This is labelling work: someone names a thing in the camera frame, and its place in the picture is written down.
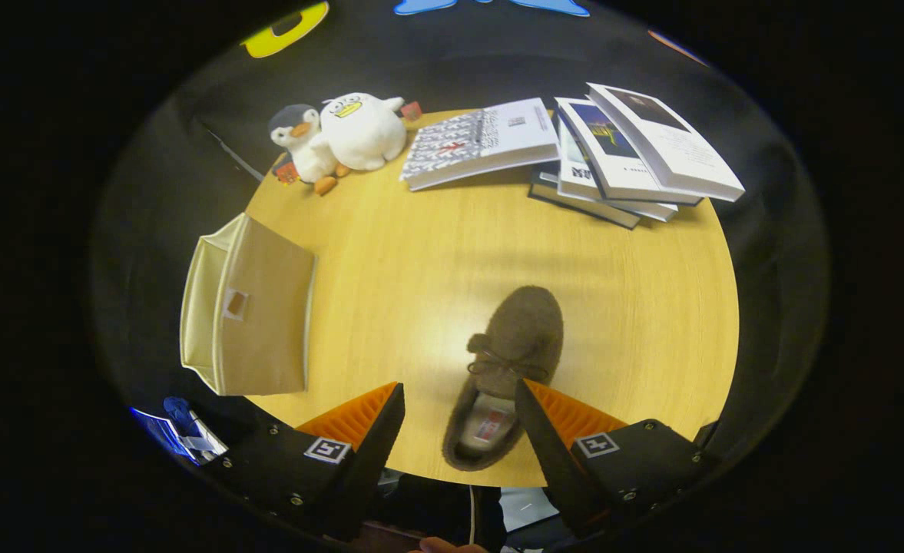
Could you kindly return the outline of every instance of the plush toy beak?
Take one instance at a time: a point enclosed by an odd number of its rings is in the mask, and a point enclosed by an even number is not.
[[[302,123],[295,126],[294,129],[291,129],[291,132],[289,134],[291,135],[291,137],[300,137],[307,133],[308,129],[310,129],[311,127],[311,123]]]
[[[350,113],[353,113],[354,111],[356,111],[357,109],[360,109],[362,107],[363,107],[363,102],[354,101],[352,104],[347,105],[345,108],[343,108],[342,111],[340,111],[339,113],[336,113],[336,117],[345,117],[345,116],[349,115]]]

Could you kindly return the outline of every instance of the finger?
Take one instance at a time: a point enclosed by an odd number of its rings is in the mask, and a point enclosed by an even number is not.
[[[454,545],[437,536],[424,538],[419,545],[424,553],[455,553]]]

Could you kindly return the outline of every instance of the slipper insole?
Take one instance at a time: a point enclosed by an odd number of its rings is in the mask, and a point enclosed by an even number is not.
[[[459,445],[466,452],[481,455],[496,448],[516,421],[516,402],[480,392],[465,420]]]

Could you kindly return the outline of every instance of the stuffed animal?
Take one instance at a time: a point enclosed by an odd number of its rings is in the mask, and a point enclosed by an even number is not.
[[[353,169],[374,171],[400,155],[407,130],[396,110],[403,98],[381,101],[364,92],[351,92],[322,109],[322,134],[316,143],[328,144],[339,161]]]
[[[336,186],[333,173],[346,176],[349,168],[340,164],[325,144],[314,146],[313,139],[320,131],[319,112],[306,104],[289,105],[268,122],[270,140],[286,148],[298,177],[313,184],[315,192],[322,196]]]

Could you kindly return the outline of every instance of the stack of books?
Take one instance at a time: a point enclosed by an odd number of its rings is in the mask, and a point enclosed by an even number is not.
[[[535,164],[529,197],[621,227],[667,221],[704,198],[733,202],[744,188],[721,155],[657,98],[588,84],[588,99],[539,98],[421,129],[403,169],[410,190]]]

